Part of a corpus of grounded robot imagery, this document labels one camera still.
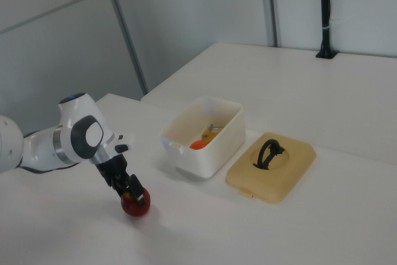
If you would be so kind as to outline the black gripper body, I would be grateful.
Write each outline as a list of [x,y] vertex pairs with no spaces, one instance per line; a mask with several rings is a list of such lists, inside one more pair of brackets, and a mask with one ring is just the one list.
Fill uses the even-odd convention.
[[96,164],[101,176],[106,183],[125,183],[129,175],[127,174],[127,160],[124,156],[114,156],[108,161]]

